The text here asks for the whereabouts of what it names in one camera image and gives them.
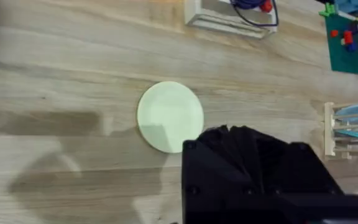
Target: toy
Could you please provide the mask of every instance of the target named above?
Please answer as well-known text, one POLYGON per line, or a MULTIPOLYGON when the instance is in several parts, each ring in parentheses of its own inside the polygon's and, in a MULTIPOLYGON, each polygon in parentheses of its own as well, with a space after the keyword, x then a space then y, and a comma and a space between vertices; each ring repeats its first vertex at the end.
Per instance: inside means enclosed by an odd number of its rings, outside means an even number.
POLYGON ((325 11, 321 11, 318 13, 320 14, 320 16, 328 17, 336 13, 335 6, 327 2, 325 11))
POLYGON ((331 37, 337 37, 339 35, 339 32, 338 32, 338 30, 331 30, 330 34, 331 34, 331 37))
POLYGON ((358 74, 358 20, 339 14, 325 16, 331 69, 338 72, 358 74), (331 37, 338 31, 336 38, 331 37))

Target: green lego baseplate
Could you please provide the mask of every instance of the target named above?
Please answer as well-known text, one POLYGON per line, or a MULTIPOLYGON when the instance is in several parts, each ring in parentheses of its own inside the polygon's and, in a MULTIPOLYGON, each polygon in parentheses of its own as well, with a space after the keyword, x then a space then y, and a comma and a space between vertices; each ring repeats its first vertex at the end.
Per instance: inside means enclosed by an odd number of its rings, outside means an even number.
MULTIPOLYGON (((355 52, 348 52, 345 46, 341 44, 343 32, 349 29, 353 21, 337 14, 331 14, 324 18, 326 20, 331 69, 337 72, 358 74, 358 48, 355 52), (331 37, 331 30, 338 30, 339 35, 331 37)), ((358 34, 353 35, 353 41, 358 44, 358 34)))

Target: blue cable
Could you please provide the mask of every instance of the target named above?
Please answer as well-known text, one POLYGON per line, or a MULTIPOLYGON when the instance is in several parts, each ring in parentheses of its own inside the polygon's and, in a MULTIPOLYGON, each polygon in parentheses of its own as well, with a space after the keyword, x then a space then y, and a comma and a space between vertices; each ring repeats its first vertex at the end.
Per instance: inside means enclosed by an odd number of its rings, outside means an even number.
POLYGON ((244 21, 246 21, 247 23, 253 25, 253 26, 257 26, 257 27, 275 27, 278 26, 278 12, 277 12, 277 6, 276 6, 276 1, 272 0, 273 2, 273 8, 274 11, 276 12, 276 23, 274 24, 258 24, 258 23, 254 23, 250 20, 248 20, 247 18, 245 18, 241 12, 239 11, 239 9, 253 9, 256 7, 259 7, 261 5, 263 5, 265 3, 266 0, 230 0, 235 12, 239 15, 239 17, 241 19, 243 19, 244 21))

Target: round plate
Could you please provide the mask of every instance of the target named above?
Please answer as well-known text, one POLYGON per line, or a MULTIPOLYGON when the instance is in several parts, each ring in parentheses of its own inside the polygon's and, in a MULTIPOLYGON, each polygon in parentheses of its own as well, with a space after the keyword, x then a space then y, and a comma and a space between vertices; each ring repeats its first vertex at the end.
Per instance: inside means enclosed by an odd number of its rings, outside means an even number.
POLYGON ((137 123, 146 141, 168 153, 182 152, 185 140, 196 139, 204 126, 203 107, 197 96, 176 82, 150 87, 137 107, 137 123))

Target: wooden table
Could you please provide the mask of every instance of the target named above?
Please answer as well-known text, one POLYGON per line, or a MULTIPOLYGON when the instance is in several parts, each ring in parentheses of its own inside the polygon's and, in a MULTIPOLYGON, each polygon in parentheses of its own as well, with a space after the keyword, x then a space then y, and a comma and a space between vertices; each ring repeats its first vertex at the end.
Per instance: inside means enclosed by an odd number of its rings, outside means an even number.
MULTIPOLYGON (((205 128, 321 155, 323 103, 358 101, 358 75, 330 70, 322 8, 280 0, 260 41, 184 26, 180 0, 0 0, 0 223, 181 223, 181 155, 136 128, 160 81, 199 96, 205 128)), ((358 158, 328 167, 358 178, 358 158)))

